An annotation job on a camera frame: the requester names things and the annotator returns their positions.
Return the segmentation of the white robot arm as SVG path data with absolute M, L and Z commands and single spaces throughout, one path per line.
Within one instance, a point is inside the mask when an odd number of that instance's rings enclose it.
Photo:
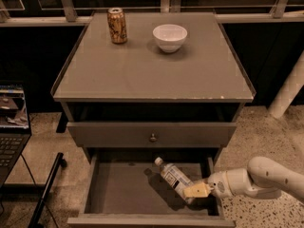
M 258 200 L 277 199 L 281 192 L 304 202 L 304 176 L 266 157 L 253 157 L 246 168 L 225 170 L 186 187 L 187 198 L 219 199 L 246 196 Z

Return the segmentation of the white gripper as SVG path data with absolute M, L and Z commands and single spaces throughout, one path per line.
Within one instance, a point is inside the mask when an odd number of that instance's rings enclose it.
M 195 180 L 186 187 L 187 198 L 207 198 L 210 194 L 220 199 L 245 195 L 251 186 L 248 172 L 244 168 L 213 173 L 209 178 Z

